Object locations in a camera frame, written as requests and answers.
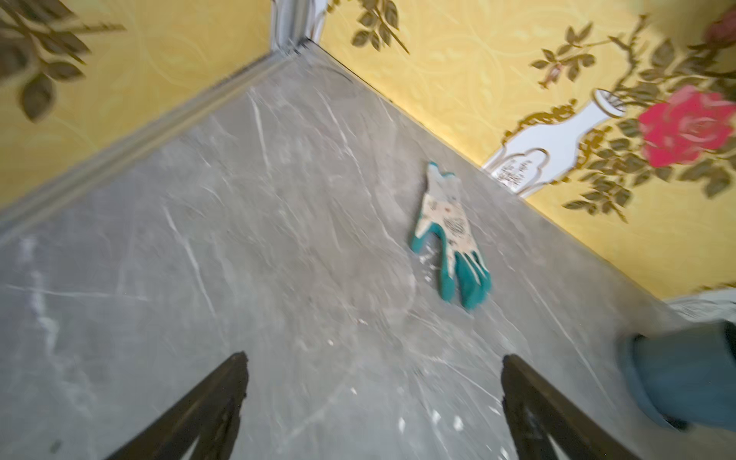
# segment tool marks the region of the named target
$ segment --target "green leaf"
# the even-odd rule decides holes
[[[378,34],[377,33],[373,32],[370,35],[370,44],[373,45],[373,48],[375,48],[376,51],[380,51],[381,50],[381,39],[378,37]]]
[[[731,152],[733,149],[736,149],[736,137],[728,138],[726,143],[724,143],[720,149],[716,150],[716,153],[722,155],[724,153]]]
[[[15,0],[8,3],[26,19],[41,24],[74,16],[60,0]]]
[[[588,165],[588,169],[603,169],[608,164],[608,160],[597,160]]]
[[[578,74],[580,74],[580,65],[576,60],[567,70],[567,78],[570,79],[571,82],[574,82],[575,79],[578,78]]]
[[[393,1],[388,0],[386,2],[386,6],[383,9],[383,17],[386,18],[386,22],[389,23],[389,26],[394,29],[399,28],[399,10],[396,8],[396,4]]]
[[[575,30],[571,26],[567,26],[567,31],[565,31],[565,41],[568,43],[575,43],[577,41],[577,35],[575,35]]]
[[[672,166],[665,166],[664,168],[654,169],[654,173],[659,179],[667,182],[670,180],[670,176],[672,175]]]
[[[36,122],[46,115],[54,104],[54,84],[44,74],[31,79],[21,93],[21,106],[29,120]]]
[[[84,54],[89,48],[71,32],[52,32],[38,36],[41,46],[52,54]]]
[[[82,71],[80,71],[74,64],[64,61],[49,63],[46,67],[46,74],[60,82],[70,82],[84,76]]]
[[[376,16],[373,11],[366,11],[360,19],[358,19],[358,22],[363,24],[365,27],[372,27],[373,24],[378,22],[378,16]]]
[[[588,38],[588,35],[590,35],[590,30],[593,28],[593,23],[589,22],[578,34],[578,42],[581,42]]]
[[[616,126],[618,126],[618,129],[620,129],[623,135],[627,138],[636,138],[641,135],[641,132],[639,132],[639,121],[633,118],[619,121]]]
[[[651,179],[651,170],[647,169],[643,173],[639,174],[636,179],[634,179],[634,187],[637,185],[642,185],[644,182]]]
[[[642,80],[645,82],[650,82],[652,80],[662,78],[662,71],[658,68],[648,68],[645,71],[640,72],[639,76],[642,77]]]
[[[583,67],[590,67],[595,64],[595,56],[592,54],[583,54],[580,61],[583,63]]]
[[[381,24],[381,26],[378,27],[378,34],[381,35],[381,39],[386,45],[391,45],[391,31],[387,25]]]
[[[631,141],[627,138],[619,138],[614,139],[613,141],[609,142],[612,149],[619,151],[619,150],[626,150],[629,148],[629,145],[631,144]]]
[[[627,156],[624,160],[624,164],[626,165],[624,171],[629,174],[639,171],[641,168],[647,165],[646,161],[643,158],[639,158],[636,155]]]
[[[690,168],[685,169],[677,180],[698,180],[703,177],[713,165],[713,160],[707,158]]]
[[[606,195],[602,194],[600,191],[591,191],[583,195],[583,198],[588,199],[590,201],[598,201],[605,197]]]
[[[609,35],[608,36],[608,39],[611,40],[613,43],[616,44],[616,46],[618,46],[619,48],[621,48],[624,51],[626,51],[626,50],[629,49],[629,47],[623,41],[619,40],[618,38],[614,37],[613,35]]]
[[[626,206],[626,204],[631,199],[631,192],[626,190],[625,188],[622,188],[616,192],[615,199],[617,205]]]
[[[369,38],[370,32],[367,30],[358,30],[353,36],[353,41],[351,43],[353,46],[365,46],[365,44],[368,43]]]
[[[603,149],[598,150],[595,154],[601,158],[611,158],[612,156],[616,155],[616,152],[611,149]]]
[[[589,205],[587,201],[571,201],[569,203],[565,203],[562,205],[565,209],[582,209],[586,208]]]
[[[0,41],[0,79],[25,69],[28,65],[29,50],[24,38]]]
[[[602,191],[602,192],[604,192],[604,193],[605,193],[605,192],[607,192],[607,191],[609,191],[609,190],[611,190],[611,189],[612,189],[612,188],[614,188],[615,186],[616,186],[616,184],[614,184],[614,183],[613,183],[613,182],[611,182],[610,180],[600,180],[600,181],[596,180],[596,181],[595,181],[595,182],[593,183],[593,188],[594,188],[595,190],[597,190],[597,191]]]
[[[687,77],[679,80],[674,85],[672,85],[667,91],[670,93],[674,93],[678,89],[684,88],[685,86],[692,85],[692,86],[698,86],[702,82],[704,82],[705,79],[699,78],[699,77]]]
[[[708,198],[713,198],[731,185],[731,175],[721,167],[713,168],[709,176],[710,180],[705,186],[705,194]]]
[[[630,91],[631,96],[640,102],[652,102],[659,95],[659,86],[652,82],[639,82]]]
[[[654,50],[654,53],[651,55],[650,62],[653,67],[665,70],[674,60],[675,47],[672,46],[672,41],[668,38]]]

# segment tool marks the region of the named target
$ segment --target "green rubber-coated glove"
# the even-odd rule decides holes
[[[443,251],[440,295],[450,302],[455,295],[457,279],[461,303],[471,310],[483,302],[491,290],[491,275],[460,203],[460,179],[452,173],[440,174],[437,163],[433,162],[427,165],[427,184],[411,250],[421,251],[426,236],[430,232],[437,234],[442,240]]]

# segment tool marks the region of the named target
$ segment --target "gray marble floor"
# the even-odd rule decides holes
[[[408,248],[428,160],[462,179],[492,275],[472,313],[439,298],[436,244]],[[319,50],[0,261],[3,459],[100,459],[239,350],[234,459],[513,459],[507,353],[644,459],[736,447],[658,428],[623,386],[616,338],[681,319]]]

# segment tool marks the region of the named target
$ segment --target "yellow wallpaper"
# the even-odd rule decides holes
[[[573,170],[564,182],[536,193],[533,187],[515,191],[656,296],[736,279],[736,152],[729,151],[736,143],[721,146],[736,105],[713,96],[733,96],[736,89],[728,75],[736,66],[736,16],[704,35],[730,1],[394,2],[333,0],[320,45],[479,166],[500,151],[502,141],[521,142],[525,132],[535,132],[546,148],[525,154],[528,165],[542,171],[547,150],[568,155],[572,163],[561,168]],[[388,24],[388,4],[396,6],[395,24]],[[643,14],[648,17],[639,27]],[[554,63],[537,62],[550,58],[543,49]],[[631,61],[635,69],[619,82]],[[708,71],[724,78],[704,75]],[[678,92],[674,85],[685,89]],[[577,151],[577,134],[570,133],[591,126],[571,117],[584,107],[590,112],[606,106],[609,93],[588,104],[596,88],[617,94],[611,101],[620,106],[603,110],[610,113],[593,124],[600,132],[589,132]],[[571,107],[562,107],[571,99]],[[622,107],[625,115],[610,117],[620,116]],[[533,113],[542,115],[529,117]],[[678,123],[668,118],[671,113]],[[542,126],[533,131],[528,124],[536,122]],[[695,131],[677,132],[683,123]],[[512,184],[528,174],[528,165],[517,163],[500,178]]]
[[[267,54],[270,3],[0,0],[0,208]]]

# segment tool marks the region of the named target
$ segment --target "painted rose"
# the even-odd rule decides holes
[[[736,104],[719,93],[685,86],[639,116],[643,154],[654,168],[695,161],[704,149],[723,146],[733,132],[734,113]]]
[[[728,48],[736,43],[736,7],[731,7],[721,17],[710,24],[703,35],[703,41],[710,48]]]

